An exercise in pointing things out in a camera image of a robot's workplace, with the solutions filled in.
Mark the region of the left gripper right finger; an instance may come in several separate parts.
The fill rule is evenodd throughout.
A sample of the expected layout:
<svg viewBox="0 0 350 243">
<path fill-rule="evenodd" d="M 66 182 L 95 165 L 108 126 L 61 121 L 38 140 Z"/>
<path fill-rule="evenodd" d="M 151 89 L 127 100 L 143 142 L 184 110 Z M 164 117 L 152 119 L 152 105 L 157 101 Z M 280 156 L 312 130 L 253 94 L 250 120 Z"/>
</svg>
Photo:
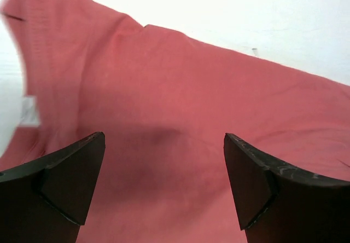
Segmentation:
<svg viewBox="0 0 350 243">
<path fill-rule="evenodd" d="M 269 155 L 234 134 L 224 157 L 248 242 L 349 242 L 349 182 Z"/>
</svg>

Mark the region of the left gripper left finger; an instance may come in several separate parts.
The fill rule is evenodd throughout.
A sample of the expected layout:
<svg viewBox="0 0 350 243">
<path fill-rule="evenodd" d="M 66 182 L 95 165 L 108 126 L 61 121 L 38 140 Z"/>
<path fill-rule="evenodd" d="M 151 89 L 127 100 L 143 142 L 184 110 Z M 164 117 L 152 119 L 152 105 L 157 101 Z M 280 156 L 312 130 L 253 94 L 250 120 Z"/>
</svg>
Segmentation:
<svg viewBox="0 0 350 243">
<path fill-rule="evenodd" d="M 1 172 L 1 242 L 76 242 L 100 173 L 105 135 Z"/>
</svg>

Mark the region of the salmon red t-shirt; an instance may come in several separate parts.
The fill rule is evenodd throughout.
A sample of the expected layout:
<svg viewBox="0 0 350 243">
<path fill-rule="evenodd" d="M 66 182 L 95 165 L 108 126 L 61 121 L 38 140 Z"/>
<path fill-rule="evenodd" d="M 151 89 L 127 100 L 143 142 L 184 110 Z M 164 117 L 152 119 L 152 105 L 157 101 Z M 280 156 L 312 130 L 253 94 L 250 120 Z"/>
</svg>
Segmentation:
<svg viewBox="0 0 350 243">
<path fill-rule="evenodd" d="M 7 0 L 40 125 L 11 168 L 93 132 L 106 153 L 79 242 L 245 242 L 224 135 L 349 180 L 349 87 L 202 43 L 93 0 Z"/>
</svg>

